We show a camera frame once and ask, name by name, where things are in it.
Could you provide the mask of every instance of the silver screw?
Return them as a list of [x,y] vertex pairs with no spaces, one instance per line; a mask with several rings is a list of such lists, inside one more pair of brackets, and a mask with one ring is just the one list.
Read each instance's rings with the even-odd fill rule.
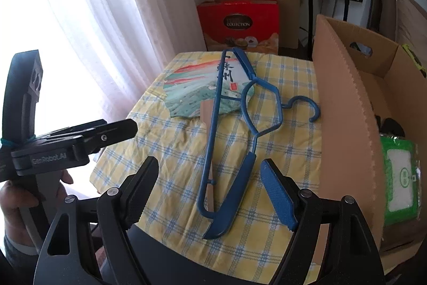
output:
[[69,195],[65,197],[65,203],[73,203],[76,197],[74,195]]
[[354,198],[352,196],[345,196],[344,200],[346,201],[346,203],[348,204],[353,204],[355,202]]
[[107,195],[109,196],[115,196],[119,193],[119,189],[118,188],[109,188],[107,191]]
[[311,192],[311,190],[304,188],[300,191],[301,196],[305,197],[305,198],[310,198],[311,195],[313,194],[313,192]]

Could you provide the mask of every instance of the sleeve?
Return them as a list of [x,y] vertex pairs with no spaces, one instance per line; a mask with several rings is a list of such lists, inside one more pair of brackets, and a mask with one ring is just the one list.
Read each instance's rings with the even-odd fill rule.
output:
[[18,245],[4,237],[6,259],[20,276],[24,285],[32,285],[37,265],[38,255],[35,248]]

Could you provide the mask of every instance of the red gift box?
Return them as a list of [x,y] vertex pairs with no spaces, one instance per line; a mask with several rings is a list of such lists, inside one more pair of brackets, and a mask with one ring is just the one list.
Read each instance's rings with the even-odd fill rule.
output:
[[236,46],[247,52],[278,53],[276,1],[206,2],[197,11],[208,51]]

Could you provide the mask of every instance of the plastic packaging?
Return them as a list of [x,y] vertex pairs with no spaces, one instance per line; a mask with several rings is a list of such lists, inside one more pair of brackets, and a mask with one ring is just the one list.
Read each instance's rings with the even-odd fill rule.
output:
[[418,147],[410,140],[381,135],[386,174],[384,225],[419,219],[421,171]]

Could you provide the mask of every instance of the yellow plaid tablecloth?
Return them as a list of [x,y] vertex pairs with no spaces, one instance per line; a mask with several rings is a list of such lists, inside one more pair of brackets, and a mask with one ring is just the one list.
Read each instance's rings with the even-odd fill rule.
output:
[[[306,103],[283,110],[283,125],[258,140],[257,160],[230,231],[216,240],[202,239],[210,220],[197,211],[196,197],[204,163],[206,128],[199,117],[171,118],[163,102],[162,87],[168,74],[206,55],[214,60],[221,53],[189,52],[175,57],[129,115],[138,123],[136,137],[108,147],[90,181],[103,193],[135,173],[147,156],[156,157],[159,178],[137,225],[168,248],[203,266],[237,278],[268,283],[292,233],[280,224],[275,214],[260,180],[260,163],[272,158],[281,172],[291,176],[300,188],[317,192],[321,119],[309,123],[313,110]],[[277,86],[282,103],[296,95],[319,102],[312,62],[257,53],[248,53],[248,58],[255,65],[258,77]],[[274,95],[255,85],[248,112],[258,130],[270,127],[278,120]],[[220,116],[213,153],[216,209],[252,141],[241,112]],[[307,282],[315,280],[318,270],[313,264]]]

